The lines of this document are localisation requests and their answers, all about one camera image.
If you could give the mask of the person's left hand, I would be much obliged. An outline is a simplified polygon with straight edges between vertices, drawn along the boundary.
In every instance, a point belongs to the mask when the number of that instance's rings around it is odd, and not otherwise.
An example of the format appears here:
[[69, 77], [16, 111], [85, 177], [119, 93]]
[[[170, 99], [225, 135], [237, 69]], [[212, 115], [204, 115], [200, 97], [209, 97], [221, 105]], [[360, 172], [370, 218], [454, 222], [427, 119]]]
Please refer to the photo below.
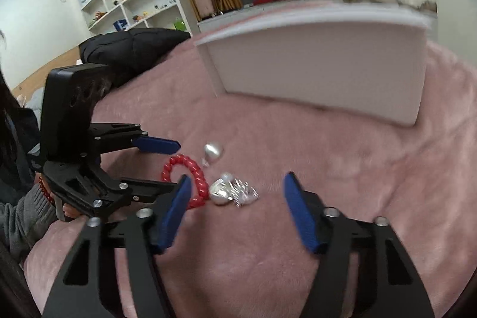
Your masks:
[[79, 211], [78, 209], [74, 208], [68, 203], [64, 203], [62, 206], [62, 211], [64, 213], [64, 216], [69, 219], [77, 219], [80, 217], [83, 213]]

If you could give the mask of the grey sleeve forearm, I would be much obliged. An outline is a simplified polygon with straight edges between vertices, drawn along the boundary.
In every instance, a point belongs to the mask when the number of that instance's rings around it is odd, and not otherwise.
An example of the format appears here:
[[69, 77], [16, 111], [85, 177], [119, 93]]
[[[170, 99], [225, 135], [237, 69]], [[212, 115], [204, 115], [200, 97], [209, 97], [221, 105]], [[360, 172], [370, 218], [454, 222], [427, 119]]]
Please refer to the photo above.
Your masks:
[[1, 204], [1, 262], [23, 261], [57, 219], [55, 206], [39, 184], [16, 205]]

